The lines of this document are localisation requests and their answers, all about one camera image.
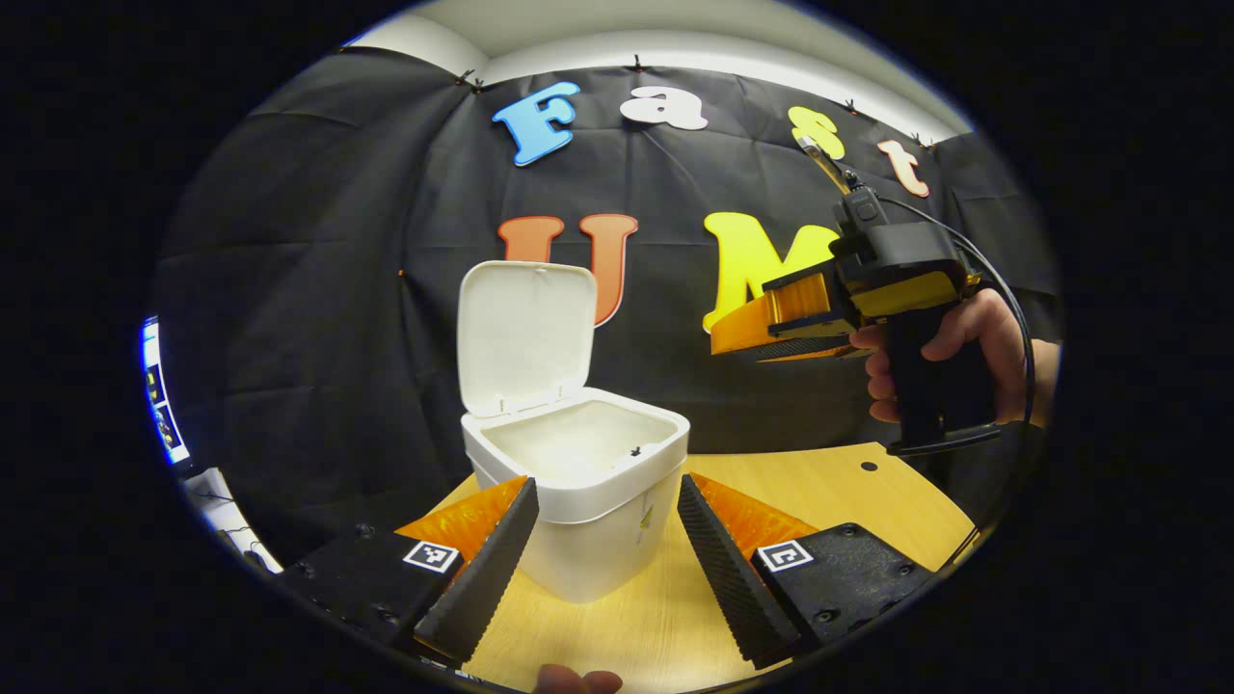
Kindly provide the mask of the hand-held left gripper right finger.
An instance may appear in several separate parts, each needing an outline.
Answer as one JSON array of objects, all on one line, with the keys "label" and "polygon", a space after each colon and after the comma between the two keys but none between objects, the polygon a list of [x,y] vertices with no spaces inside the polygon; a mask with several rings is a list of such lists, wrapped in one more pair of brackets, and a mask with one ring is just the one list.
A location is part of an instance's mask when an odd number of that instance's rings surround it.
[{"label": "hand-held left gripper right finger", "polygon": [[740,657],[758,669],[854,636],[935,575],[861,524],[818,529],[697,473],[682,478],[677,514]]}]

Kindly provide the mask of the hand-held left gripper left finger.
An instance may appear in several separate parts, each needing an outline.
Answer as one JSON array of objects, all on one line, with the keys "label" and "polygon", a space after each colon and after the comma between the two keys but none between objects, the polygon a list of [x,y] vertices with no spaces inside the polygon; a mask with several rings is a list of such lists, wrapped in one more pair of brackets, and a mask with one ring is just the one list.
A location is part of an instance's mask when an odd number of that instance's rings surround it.
[{"label": "hand-held left gripper left finger", "polygon": [[515,477],[396,531],[366,524],[283,572],[301,601],[402,654],[443,666],[471,659],[539,512]]}]

